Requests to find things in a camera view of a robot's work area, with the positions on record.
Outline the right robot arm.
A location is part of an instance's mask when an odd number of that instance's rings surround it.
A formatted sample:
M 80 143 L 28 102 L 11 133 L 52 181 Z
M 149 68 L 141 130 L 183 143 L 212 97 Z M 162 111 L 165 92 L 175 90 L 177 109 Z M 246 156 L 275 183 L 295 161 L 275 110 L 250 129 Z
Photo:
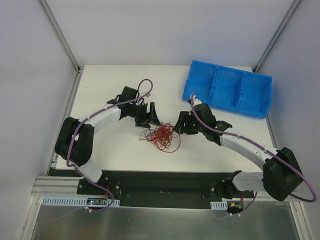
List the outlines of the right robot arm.
M 266 192 L 277 201 L 284 201 L 301 183 L 301 169 L 293 152 L 257 143 L 241 134 L 230 123 L 217 120 L 206 103 L 191 111 L 181 111 L 173 128 L 178 134 L 196 135 L 235 151 L 260 168 L 258 172 L 237 170 L 215 188 L 223 198 L 232 199 L 245 191 Z

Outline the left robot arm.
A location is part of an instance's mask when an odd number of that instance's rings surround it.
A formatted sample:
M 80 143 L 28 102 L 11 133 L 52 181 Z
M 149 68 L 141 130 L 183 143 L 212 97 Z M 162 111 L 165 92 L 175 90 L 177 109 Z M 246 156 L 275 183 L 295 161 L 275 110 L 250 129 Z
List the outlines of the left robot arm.
M 122 93 L 106 102 L 103 108 L 83 118 L 67 117 L 57 137 L 54 152 L 89 180 L 88 188 L 99 195 L 105 191 L 103 172 L 92 158 L 94 136 L 108 125 L 131 117 L 135 126 L 149 129 L 159 126 L 155 103 L 145 102 L 145 95 L 137 89 L 125 86 Z

